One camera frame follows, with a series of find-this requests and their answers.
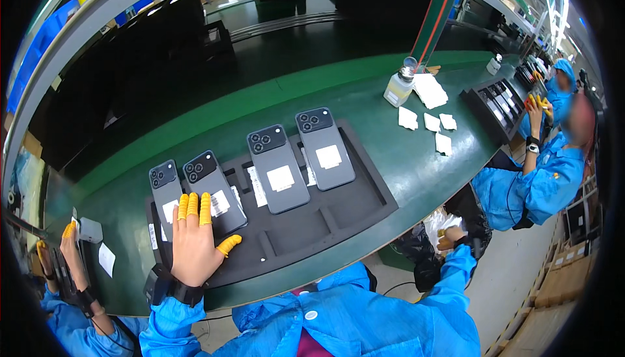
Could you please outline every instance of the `black foam tray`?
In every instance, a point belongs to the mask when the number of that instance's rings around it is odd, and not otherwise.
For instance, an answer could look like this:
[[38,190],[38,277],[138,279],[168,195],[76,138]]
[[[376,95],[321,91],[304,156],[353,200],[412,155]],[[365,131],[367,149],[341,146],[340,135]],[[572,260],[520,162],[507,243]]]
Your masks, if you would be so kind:
[[[266,205],[257,207],[247,172],[247,168],[254,165],[249,153],[221,163],[228,183],[239,192],[247,225],[235,232],[243,241],[211,276],[209,288],[243,281],[301,261],[351,238],[399,208],[354,130],[344,119],[337,120],[337,125],[354,166],[355,180],[326,191],[317,189],[316,185],[308,186],[310,202],[281,214],[271,214]],[[299,134],[290,136],[289,141],[308,184]],[[183,191],[189,193],[187,182],[183,180],[181,184]],[[148,224],[160,226],[152,197],[146,198],[146,216]],[[162,241],[160,228],[155,230],[152,237],[158,249],[154,250],[154,258],[171,268],[171,243]],[[215,240],[215,244],[221,240],[223,238]]]

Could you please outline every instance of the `blue anti-static coat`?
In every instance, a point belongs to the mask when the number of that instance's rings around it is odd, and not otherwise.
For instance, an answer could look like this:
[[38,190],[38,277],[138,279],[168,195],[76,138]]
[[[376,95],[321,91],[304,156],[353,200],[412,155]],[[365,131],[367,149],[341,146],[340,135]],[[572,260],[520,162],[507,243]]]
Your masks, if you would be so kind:
[[[476,261],[458,245],[446,257],[441,281],[412,304],[369,291],[358,262],[317,283],[317,292],[293,293],[232,310],[242,333],[213,355],[294,357],[302,329],[336,357],[479,356],[479,336],[466,313],[465,284]],[[191,324],[204,319],[203,300],[193,308],[173,297],[152,306],[139,342],[145,357],[208,356],[200,351]]]
[[541,147],[534,171],[510,172],[483,168],[471,181],[491,228],[505,231],[521,220],[523,205],[528,219],[542,225],[575,197],[584,175],[584,155],[579,148],[563,146],[562,132]]
[[[59,293],[51,293],[47,285],[46,293],[41,300],[41,307],[45,312],[52,313],[48,319],[48,326],[70,356],[132,356],[132,352],[113,342],[130,350],[133,348],[132,342],[115,323],[113,323],[115,332],[112,335],[99,335],[91,320],[84,317],[80,308],[61,300]],[[147,328],[145,318],[120,317],[120,319],[137,336]]]
[[[575,88],[575,74],[573,72],[573,67],[567,59],[558,59],[558,61],[553,64],[553,67],[564,71],[564,73],[567,74],[569,80],[571,81],[571,91],[561,91],[558,87],[558,84],[556,83],[555,76],[552,76],[551,79],[549,79],[549,81],[545,84],[545,88],[547,88],[547,100],[553,105],[553,127],[555,128],[560,125],[560,122],[564,121],[569,115],[571,95],[573,94],[573,90]],[[543,122],[541,122],[540,130],[542,134]],[[529,115],[525,115],[523,117],[521,125],[519,126],[519,134],[524,139],[526,139],[531,134],[529,128]]]

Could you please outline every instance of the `white watch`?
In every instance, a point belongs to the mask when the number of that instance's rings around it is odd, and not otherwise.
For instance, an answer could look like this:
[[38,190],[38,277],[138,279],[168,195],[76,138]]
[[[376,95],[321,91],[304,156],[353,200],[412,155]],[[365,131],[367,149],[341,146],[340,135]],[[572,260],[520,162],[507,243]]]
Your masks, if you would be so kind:
[[535,153],[535,154],[538,154],[538,153],[539,153],[539,152],[538,152],[538,151],[539,151],[539,150],[538,150],[538,146],[537,146],[536,144],[530,144],[530,145],[526,146],[526,147],[525,147],[525,150],[526,150],[526,151],[529,151],[529,152],[533,152],[533,153]]

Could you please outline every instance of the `phone back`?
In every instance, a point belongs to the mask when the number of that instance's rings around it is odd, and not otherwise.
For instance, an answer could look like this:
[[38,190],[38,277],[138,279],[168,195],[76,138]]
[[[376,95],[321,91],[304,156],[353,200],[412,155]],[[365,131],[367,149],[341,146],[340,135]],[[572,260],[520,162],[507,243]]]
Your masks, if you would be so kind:
[[230,190],[221,166],[211,150],[186,163],[183,172],[189,187],[200,198],[203,193],[211,195],[211,221],[215,237],[221,238],[247,224],[243,207]]
[[282,125],[247,135],[256,173],[270,212],[278,214],[306,204],[310,195]]
[[174,239],[172,225],[174,205],[178,205],[180,196],[183,195],[176,171],[176,162],[170,159],[152,168],[149,177],[160,225],[165,230],[167,240],[171,242]]
[[355,179],[339,129],[328,108],[303,111],[295,116],[308,163],[319,190],[328,190]]

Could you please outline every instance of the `button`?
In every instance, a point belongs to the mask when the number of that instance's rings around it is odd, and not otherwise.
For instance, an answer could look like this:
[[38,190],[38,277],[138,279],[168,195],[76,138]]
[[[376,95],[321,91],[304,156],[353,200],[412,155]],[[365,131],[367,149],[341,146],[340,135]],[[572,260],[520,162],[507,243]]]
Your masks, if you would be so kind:
[[315,319],[315,318],[317,317],[317,315],[318,315],[318,314],[317,314],[317,311],[308,311],[308,312],[304,315],[304,317],[305,317],[306,319],[308,319],[308,320],[313,320],[313,319]]

